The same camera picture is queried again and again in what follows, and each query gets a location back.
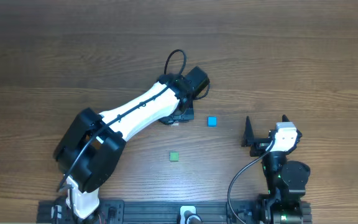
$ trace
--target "small cube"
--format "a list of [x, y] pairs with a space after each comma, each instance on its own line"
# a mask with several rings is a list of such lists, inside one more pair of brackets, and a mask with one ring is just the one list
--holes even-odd
[[216, 117], [208, 117], [208, 127], [216, 127]]
[[171, 152], [169, 154], [169, 161], [178, 162], [179, 161], [179, 152]]

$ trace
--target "wood grain surface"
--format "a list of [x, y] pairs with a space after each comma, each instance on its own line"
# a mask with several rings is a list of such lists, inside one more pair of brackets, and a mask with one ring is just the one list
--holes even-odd
[[[289, 159], [311, 167], [314, 222], [358, 223], [355, 0], [0, 0], [0, 222], [35, 222], [38, 201], [59, 196], [52, 153], [75, 115], [148, 90], [174, 49], [188, 54], [185, 72], [208, 73], [211, 91], [194, 121], [131, 139], [101, 197], [225, 201], [253, 159], [240, 147], [246, 116], [265, 137], [286, 114], [303, 132]], [[255, 166], [232, 196], [266, 191]]]

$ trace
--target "wooden table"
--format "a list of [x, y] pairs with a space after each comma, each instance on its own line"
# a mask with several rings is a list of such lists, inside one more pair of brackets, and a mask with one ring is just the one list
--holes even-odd
[[[38, 201], [59, 195], [52, 152], [75, 115], [148, 90], [174, 49], [188, 54], [185, 73], [208, 73], [211, 91], [194, 121], [154, 123], [131, 139], [101, 197], [225, 201], [253, 159], [240, 147], [246, 116], [265, 137], [286, 114], [304, 135], [289, 158], [311, 167], [314, 222], [358, 223], [353, 0], [0, 0], [0, 222], [34, 222]], [[255, 166], [232, 194], [266, 191]]]

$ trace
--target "blue block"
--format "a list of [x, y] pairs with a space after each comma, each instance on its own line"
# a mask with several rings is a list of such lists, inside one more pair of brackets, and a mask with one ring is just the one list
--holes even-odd
[[208, 127], [216, 127], [216, 117], [208, 117]]

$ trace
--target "green cube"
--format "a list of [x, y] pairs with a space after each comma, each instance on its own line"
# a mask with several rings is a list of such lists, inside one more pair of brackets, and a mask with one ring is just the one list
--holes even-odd
[[171, 152], [169, 154], [169, 161], [178, 162], [179, 161], [179, 152]]

